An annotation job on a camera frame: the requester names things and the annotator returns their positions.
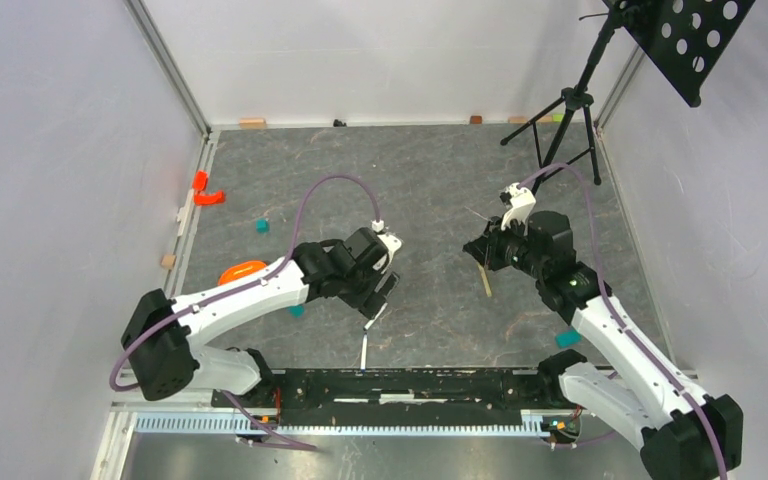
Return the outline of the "yellow highlighter pen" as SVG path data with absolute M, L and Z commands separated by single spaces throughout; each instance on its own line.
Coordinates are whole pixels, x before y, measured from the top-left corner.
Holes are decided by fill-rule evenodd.
M 482 281 L 482 285 L 483 285 L 483 289 L 484 289 L 485 295 L 488 298 L 491 298 L 493 296 L 493 292 L 492 292 L 492 288 L 491 288 L 491 285 L 490 285 L 490 282 L 489 282 L 487 271 L 486 271 L 485 267 L 483 265 L 481 265 L 480 263 L 477 264 L 477 268 L 478 268 L 478 271 L 479 271 L 479 274 L 480 274 L 480 277 L 481 277 L 481 281 Z

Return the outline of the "white pen with blue tip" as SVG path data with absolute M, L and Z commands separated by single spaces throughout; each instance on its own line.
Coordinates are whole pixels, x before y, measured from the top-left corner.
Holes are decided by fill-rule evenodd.
M 361 372 L 365 372 L 367 369 L 367 357 L 368 357 L 368 332 L 364 332 L 361 340 L 361 349 L 360 349 L 359 370 Z

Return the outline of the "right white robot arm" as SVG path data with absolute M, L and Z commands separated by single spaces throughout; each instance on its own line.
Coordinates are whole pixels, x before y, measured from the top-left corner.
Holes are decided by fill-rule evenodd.
M 533 278 L 542 302 L 618 375 L 609 378 L 574 350 L 555 354 L 538 366 L 545 405 L 571 402 L 601 418 L 653 479 L 725 479 L 741 465 L 741 407 L 727 394 L 708 394 L 646 337 L 597 271 L 578 260 L 567 216 L 539 211 L 509 226 L 493 217 L 463 250 L 491 271 L 511 267 Z

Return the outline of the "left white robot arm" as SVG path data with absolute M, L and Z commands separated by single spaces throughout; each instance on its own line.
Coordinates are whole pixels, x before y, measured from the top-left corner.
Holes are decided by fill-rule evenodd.
M 261 354 L 215 348 L 211 341 L 269 313 L 325 298 L 375 320 L 398 284 L 390 268 L 402 246 L 391 232 L 361 227 L 345 240 L 300 243 L 265 268 L 208 290 L 174 298 L 160 289 L 143 294 L 121 336 L 136 389 L 147 401 L 226 390 L 250 407 L 266 405 L 274 381 Z

